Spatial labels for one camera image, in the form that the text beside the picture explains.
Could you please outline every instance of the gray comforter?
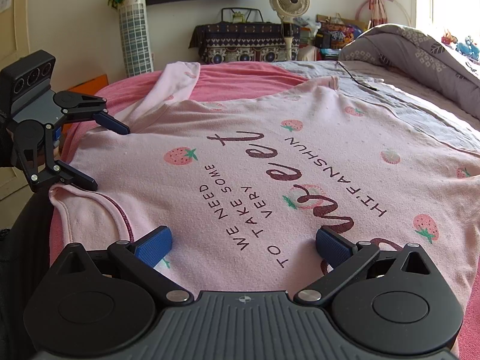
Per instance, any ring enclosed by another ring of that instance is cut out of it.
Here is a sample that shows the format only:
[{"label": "gray comforter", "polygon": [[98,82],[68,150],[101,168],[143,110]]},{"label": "gray comforter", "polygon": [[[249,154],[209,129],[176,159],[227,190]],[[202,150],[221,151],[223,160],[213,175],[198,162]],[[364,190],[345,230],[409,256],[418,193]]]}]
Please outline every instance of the gray comforter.
[{"label": "gray comforter", "polygon": [[415,28],[374,27],[345,46],[339,60],[398,68],[480,119],[480,67]]}]

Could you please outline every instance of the window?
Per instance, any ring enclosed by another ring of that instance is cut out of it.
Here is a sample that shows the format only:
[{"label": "window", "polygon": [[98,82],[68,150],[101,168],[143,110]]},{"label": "window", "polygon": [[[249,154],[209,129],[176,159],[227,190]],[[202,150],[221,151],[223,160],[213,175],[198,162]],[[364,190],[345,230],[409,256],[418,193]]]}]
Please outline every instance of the window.
[{"label": "window", "polygon": [[480,0],[417,0],[417,27],[436,39],[448,29],[459,42],[480,42]]}]

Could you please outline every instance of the black cable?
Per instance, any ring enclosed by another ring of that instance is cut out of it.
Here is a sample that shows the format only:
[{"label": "black cable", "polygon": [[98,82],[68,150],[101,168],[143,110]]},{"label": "black cable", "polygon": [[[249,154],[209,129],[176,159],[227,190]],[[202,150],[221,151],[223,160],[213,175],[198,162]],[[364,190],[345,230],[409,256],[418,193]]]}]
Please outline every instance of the black cable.
[{"label": "black cable", "polygon": [[338,63],[340,66],[342,66],[342,68],[344,69],[344,71],[346,71],[346,72],[349,74],[349,76],[351,77],[351,79],[354,80],[358,85],[364,86],[364,87],[366,87],[366,88],[368,88],[368,89],[371,89],[372,91],[378,91],[377,88],[374,88],[374,87],[371,86],[371,85],[365,84],[365,83],[363,83],[363,82],[358,82],[358,81],[355,79],[355,77],[353,77],[353,76],[350,74],[350,72],[346,69],[346,67],[343,66],[343,65],[340,63],[340,61],[337,61],[337,63]]}]

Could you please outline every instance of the screw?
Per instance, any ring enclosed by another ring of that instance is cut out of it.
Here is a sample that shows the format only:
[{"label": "screw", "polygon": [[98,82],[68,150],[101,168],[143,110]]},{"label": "screw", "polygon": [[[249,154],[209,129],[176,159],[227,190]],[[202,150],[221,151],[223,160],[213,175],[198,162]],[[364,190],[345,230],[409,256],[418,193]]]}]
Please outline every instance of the screw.
[{"label": "screw", "polygon": [[300,291],[298,297],[304,302],[316,302],[322,298],[322,294],[314,289],[304,289]]},{"label": "screw", "polygon": [[189,299],[189,297],[190,297],[189,293],[182,289],[175,289],[166,294],[166,298],[170,302],[176,302],[176,303],[186,302]]}]

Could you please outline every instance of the white wall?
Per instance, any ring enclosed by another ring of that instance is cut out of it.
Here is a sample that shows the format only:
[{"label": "white wall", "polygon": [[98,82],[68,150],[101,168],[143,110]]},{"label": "white wall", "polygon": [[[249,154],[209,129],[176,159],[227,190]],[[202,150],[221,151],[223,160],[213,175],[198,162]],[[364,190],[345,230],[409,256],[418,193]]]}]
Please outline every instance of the white wall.
[{"label": "white wall", "polygon": [[[340,13],[353,18],[364,0],[310,0],[308,15]],[[411,12],[411,0],[398,0]],[[188,49],[195,25],[216,23],[220,9],[261,9],[265,20],[278,22],[268,0],[201,0],[151,5],[147,9],[155,69],[177,60],[196,60]],[[110,82],[125,77],[116,12],[107,0],[28,0],[32,51],[43,48],[57,57],[52,86],[61,90],[107,73]],[[390,21],[406,24],[401,11],[387,3]],[[368,21],[368,9],[361,19]]]}]

